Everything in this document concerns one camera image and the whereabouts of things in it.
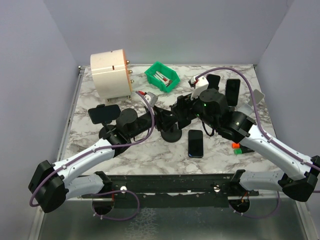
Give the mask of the black tripod phone stand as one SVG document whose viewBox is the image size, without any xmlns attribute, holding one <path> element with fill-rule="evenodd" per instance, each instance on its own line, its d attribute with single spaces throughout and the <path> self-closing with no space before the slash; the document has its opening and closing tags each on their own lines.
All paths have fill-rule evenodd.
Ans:
<svg viewBox="0 0 320 240">
<path fill-rule="evenodd" d="M 166 132 L 160 131 L 160 134 L 163 140 L 165 140 L 166 142 L 175 143 L 181 139 L 182 130 L 178 129 L 178 122 L 176 122 L 170 130 Z"/>
</svg>

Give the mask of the black phone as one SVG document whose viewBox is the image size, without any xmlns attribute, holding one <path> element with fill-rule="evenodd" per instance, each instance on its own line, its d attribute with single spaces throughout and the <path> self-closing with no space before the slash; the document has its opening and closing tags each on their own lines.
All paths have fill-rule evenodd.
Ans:
<svg viewBox="0 0 320 240">
<path fill-rule="evenodd" d="M 188 131 L 188 156 L 202 158 L 204 156 L 203 132 L 191 129 Z"/>
</svg>

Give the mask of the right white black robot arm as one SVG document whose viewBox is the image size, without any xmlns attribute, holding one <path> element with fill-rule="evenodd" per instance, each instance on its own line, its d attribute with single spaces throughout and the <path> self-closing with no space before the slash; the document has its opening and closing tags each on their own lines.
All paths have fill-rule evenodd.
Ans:
<svg viewBox="0 0 320 240">
<path fill-rule="evenodd" d="M 279 168 L 273 172 L 238 170 L 229 184 L 234 195 L 271 190 L 306 202 L 314 192 L 320 173 L 319 156 L 304 155 L 268 136 L 254 119 L 230 107 L 226 96 L 216 89 L 204 90 L 198 98 L 181 95 L 170 108 L 177 117 L 179 129 L 198 118 L 224 139 L 255 151 Z"/>
</svg>

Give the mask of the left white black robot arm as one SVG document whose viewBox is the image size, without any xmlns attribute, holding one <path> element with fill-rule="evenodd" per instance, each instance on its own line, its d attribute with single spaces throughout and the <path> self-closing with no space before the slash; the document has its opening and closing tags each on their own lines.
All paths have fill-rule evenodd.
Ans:
<svg viewBox="0 0 320 240">
<path fill-rule="evenodd" d="M 82 174 L 142 144 L 153 130 L 168 132 L 178 121 L 172 111 L 157 106 L 147 107 L 145 114 L 138 116 L 132 108 L 121 110 L 116 104 L 102 104 L 89 109 L 88 114 L 93 124 L 103 125 L 99 140 L 64 160 L 39 163 L 28 185 L 32 193 L 30 206 L 50 213 L 70 198 L 89 194 L 106 197 L 112 184 L 105 173 Z"/>
</svg>

